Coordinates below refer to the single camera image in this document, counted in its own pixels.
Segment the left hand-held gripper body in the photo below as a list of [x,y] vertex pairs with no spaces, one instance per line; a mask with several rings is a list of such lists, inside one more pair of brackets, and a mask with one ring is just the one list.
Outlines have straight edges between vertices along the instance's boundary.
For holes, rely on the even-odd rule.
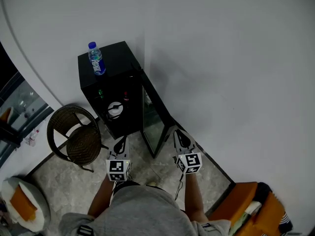
[[110,154],[106,160],[107,175],[110,181],[127,181],[131,171],[129,154]]

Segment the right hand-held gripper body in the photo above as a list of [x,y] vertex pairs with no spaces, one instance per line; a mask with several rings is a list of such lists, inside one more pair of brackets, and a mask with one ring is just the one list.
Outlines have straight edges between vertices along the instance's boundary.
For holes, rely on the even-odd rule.
[[183,174],[197,173],[202,167],[201,153],[196,150],[195,144],[189,148],[178,147],[175,164]]

